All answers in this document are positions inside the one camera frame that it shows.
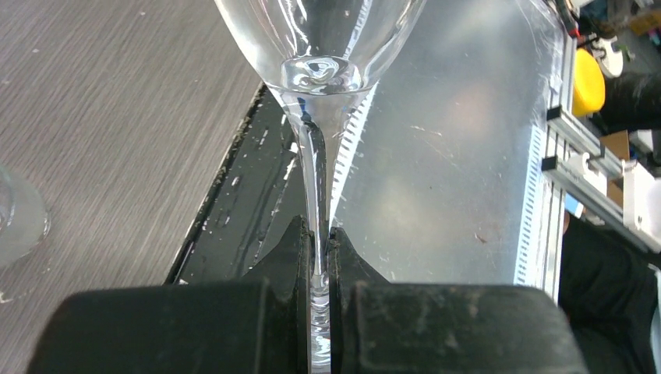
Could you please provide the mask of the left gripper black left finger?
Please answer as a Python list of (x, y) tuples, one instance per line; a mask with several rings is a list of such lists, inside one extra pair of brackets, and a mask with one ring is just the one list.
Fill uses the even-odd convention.
[(308, 373), (306, 220), (244, 276), (85, 291), (41, 334), (30, 373)]

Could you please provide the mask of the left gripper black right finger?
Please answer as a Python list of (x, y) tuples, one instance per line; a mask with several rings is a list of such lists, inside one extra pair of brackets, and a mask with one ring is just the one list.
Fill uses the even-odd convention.
[(537, 288), (391, 283), (333, 228), (333, 373), (585, 373), (564, 314)]

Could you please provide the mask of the clear wine glass front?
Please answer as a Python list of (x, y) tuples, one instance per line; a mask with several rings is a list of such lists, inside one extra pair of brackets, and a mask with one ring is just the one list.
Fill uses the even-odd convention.
[(51, 228), (44, 198), (23, 176), (1, 167), (1, 271), (40, 251)]

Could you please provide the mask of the clear wine glass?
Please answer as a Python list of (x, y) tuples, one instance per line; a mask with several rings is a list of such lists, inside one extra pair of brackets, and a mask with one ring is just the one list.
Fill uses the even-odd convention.
[(44, 198), (23, 176), (1, 167), (1, 271), (40, 251), (51, 228)]
[(219, 1), (247, 62), (285, 113), (299, 145), (312, 235), (308, 370), (331, 368), (328, 242), (341, 141), (359, 105), (391, 66), (422, 1)]

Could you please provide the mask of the clear wine glass back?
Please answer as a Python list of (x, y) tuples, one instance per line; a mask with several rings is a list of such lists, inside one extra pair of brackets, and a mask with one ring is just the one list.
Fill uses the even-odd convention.
[(359, 105), (391, 66), (422, 1), (219, 1), (247, 62), (285, 113), (299, 145), (312, 235), (308, 370), (331, 368), (328, 242), (341, 141)]

